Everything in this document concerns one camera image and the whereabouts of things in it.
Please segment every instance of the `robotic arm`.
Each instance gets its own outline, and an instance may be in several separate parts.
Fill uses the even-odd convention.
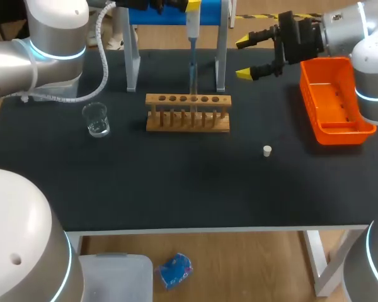
[[[21,95],[24,95],[24,98],[32,95],[66,103],[88,100],[99,94],[108,80],[108,65],[101,42],[101,33],[98,30],[107,11],[115,7],[141,10],[151,8],[161,14],[165,6],[172,6],[186,12],[190,21],[191,15],[200,15],[200,3],[201,0],[109,1],[97,22],[96,37],[104,67],[103,80],[91,94],[77,99],[67,99],[41,96],[34,94],[33,90],[50,83],[76,81],[80,77],[88,30],[87,1],[25,0],[30,38],[0,42],[0,98],[22,92]]]
[[[275,42],[275,60],[239,70],[239,78],[255,81],[271,74],[279,76],[285,64],[298,64],[323,52],[330,56],[351,55],[360,112],[378,125],[378,0],[326,13],[321,22],[296,21],[292,12],[283,13],[278,16],[278,25],[249,33],[237,42],[237,47],[268,39]]]

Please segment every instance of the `white metal frame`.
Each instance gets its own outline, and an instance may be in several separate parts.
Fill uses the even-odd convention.
[[[323,250],[321,237],[319,231],[309,230],[304,231],[304,238],[307,245],[309,262],[311,263],[312,274],[314,275],[314,288],[317,297],[328,297],[341,283],[343,263],[345,257],[361,235],[361,229],[347,230],[341,239],[336,253],[331,253],[329,263],[326,262],[326,256]]]
[[[235,17],[237,13],[237,0],[230,0],[229,1],[229,27],[234,28],[235,25]]]
[[[167,228],[154,230],[114,230],[114,231],[87,231],[68,232],[67,235],[76,250],[81,253],[83,236],[101,235],[138,235],[138,234],[166,234],[166,233],[218,233],[218,232],[279,232],[303,231],[307,245],[309,261],[314,275],[314,288],[316,296],[328,297],[341,283],[343,262],[350,247],[368,225],[345,226],[288,226],[288,227],[245,227],[245,228]],[[329,263],[326,261],[320,230],[346,230],[336,253],[331,254]]]

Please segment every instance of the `clear plastic box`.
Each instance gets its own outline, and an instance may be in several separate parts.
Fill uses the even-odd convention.
[[[80,256],[83,302],[152,302],[152,262],[143,255]]]

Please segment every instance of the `blue stand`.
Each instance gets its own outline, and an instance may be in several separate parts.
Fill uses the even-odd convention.
[[[200,11],[201,25],[219,27],[215,58],[217,92],[225,91],[229,1],[203,0]],[[121,9],[122,15],[127,91],[135,92],[140,69],[140,55],[132,25],[186,25],[186,14],[171,7],[166,7],[162,15],[158,15],[153,9],[147,11],[118,9]]]

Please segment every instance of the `clear glass cup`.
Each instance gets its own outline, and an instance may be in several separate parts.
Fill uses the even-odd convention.
[[[102,103],[91,103],[83,108],[83,117],[87,122],[89,134],[93,137],[104,137],[110,132],[106,106]]]

